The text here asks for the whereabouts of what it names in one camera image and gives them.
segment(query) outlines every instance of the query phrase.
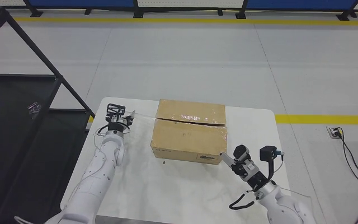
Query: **white wall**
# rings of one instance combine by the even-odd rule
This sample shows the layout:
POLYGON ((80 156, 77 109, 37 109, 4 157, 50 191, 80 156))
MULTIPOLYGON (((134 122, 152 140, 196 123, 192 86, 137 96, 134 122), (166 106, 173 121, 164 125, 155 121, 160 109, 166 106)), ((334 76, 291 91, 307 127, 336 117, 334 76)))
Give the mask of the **white wall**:
POLYGON ((220 7, 241 8, 243 0, 138 0, 142 7, 220 7))
POLYGON ((22 0, 0 0, 0 6, 25 6, 22 0))

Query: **black cable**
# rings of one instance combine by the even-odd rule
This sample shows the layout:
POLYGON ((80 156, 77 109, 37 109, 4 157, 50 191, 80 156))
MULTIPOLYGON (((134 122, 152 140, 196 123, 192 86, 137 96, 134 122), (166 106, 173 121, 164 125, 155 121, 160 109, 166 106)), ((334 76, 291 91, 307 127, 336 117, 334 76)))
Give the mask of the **black cable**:
POLYGON ((126 126, 126 127, 128 128, 128 130, 130 130, 129 126, 126 125, 125 123, 122 123, 122 122, 117 122, 117 123, 118 123, 118 124, 121 124, 121 125, 123 125, 123 126, 126 126))
POLYGON ((236 201, 234 201, 233 203, 231 203, 231 204, 229 205, 229 208, 232 209, 232 210, 240 210, 240 209, 248 208, 248 207, 252 206, 252 205, 255 203, 254 201, 252 201, 252 202, 250 202, 250 203, 248 203, 248 204, 246 204, 246 205, 244 205, 244 206, 234 207, 234 205, 236 205, 237 203, 239 203, 239 201, 241 201, 241 199, 243 199, 244 196, 245 196, 245 194, 242 194, 242 195, 239 197, 239 199, 237 199, 236 201))
POLYGON ((101 131, 108 127, 108 124, 104 125, 100 130, 98 130, 98 134, 101 133, 101 131))
POLYGON ((335 130, 338 130, 337 135, 338 135, 338 137, 339 137, 339 138, 342 140, 342 142, 343 142, 343 152, 344 152, 344 154, 345 154, 346 162, 347 162, 349 168, 351 169, 353 175, 354 175, 354 176, 356 177, 356 179, 358 180, 358 176, 354 173, 354 171, 353 171, 353 169, 352 169, 352 167, 351 167, 351 165, 349 164, 348 159, 347 159, 346 148, 347 148, 347 150, 349 151, 349 153, 350 153, 350 155, 351 155, 351 157, 352 157, 352 160, 353 160, 353 163, 354 163, 355 167, 358 169, 358 166, 357 166, 357 163, 356 163, 356 161, 355 161, 355 159, 354 159, 354 157, 353 157, 353 154, 352 154, 351 150, 348 148, 348 146, 347 146, 347 144, 346 144, 346 142, 345 142, 345 135, 344 135, 343 129, 342 129, 341 127, 338 127, 338 128, 336 128, 335 130))

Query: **box flap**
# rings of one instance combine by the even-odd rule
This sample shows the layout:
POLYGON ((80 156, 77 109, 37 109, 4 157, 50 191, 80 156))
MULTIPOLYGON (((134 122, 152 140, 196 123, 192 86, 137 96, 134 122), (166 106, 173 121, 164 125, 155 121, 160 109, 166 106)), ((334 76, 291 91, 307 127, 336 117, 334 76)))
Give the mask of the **box flap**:
POLYGON ((226 124, 225 105, 160 100, 156 118, 201 124, 226 124))
POLYGON ((227 150, 226 127, 157 120, 150 146, 219 155, 227 150))

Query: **white table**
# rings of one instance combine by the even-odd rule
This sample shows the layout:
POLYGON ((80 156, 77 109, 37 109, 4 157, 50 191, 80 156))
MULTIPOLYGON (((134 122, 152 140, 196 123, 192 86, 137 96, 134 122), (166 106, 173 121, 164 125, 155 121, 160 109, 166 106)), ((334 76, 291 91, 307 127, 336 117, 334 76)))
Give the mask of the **white table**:
MULTIPOLYGON (((61 201, 63 208, 93 157, 95 131, 106 124, 109 103, 126 106, 126 111, 155 117, 159 101, 107 97, 101 102, 82 152, 61 201)), ((281 149, 275 116, 270 110, 226 107, 228 150, 232 156, 244 144, 254 162, 267 176, 268 165, 261 162, 259 149, 266 145, 281 149)), ((224 163, 199 164, 158 159, 150 147, 154 118, 136 116, 130 134, 125 135, 125 156, 98 215, 165 223, 268 223, 266 209, 255 205, 233 211, 228 208, 249 185, 224 163)), ((96 137, 97 145, 101 137, 96 137)), ((275 160, 278 167, 281 160, 275 160)), ((285 165, 274 174, 279 185, 289 188, 285 165)), ((241 202, 253 199, 247 195, 241 202)))

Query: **gray floor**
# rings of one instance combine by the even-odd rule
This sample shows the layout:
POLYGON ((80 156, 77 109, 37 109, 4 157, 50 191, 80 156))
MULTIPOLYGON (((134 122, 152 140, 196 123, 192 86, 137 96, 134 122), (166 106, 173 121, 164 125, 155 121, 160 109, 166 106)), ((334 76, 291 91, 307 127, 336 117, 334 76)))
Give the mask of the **gray floor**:
MULTIPOLYGON (((214 13, 147 16, 207 18, 214 13)), ((77 11, 44 16, 82 17, 77 11)), ((336 20, 333 14, 311 13, 249 13, 248 17, 336 20)), ((94 111, 106 96, 213 102, 270 109, 275 114, 356 115, 358 111, 357 26, 20 25, 94 111)), ((0 29, 0 52, 1 73, 50 73, 8 26, 0 29)), ((81 108, 64 88, 53 107, 81 108)), ((358 157, 357 126, 342 127, 358 157)), ((355 223, 358 181, 346 165, 341 142, 329 138, 326 125, 280 124, 278 129, 291 190, 312 197, 317 222, 355 223)), ((309 198, 293 195, 311 205, 309 198)))

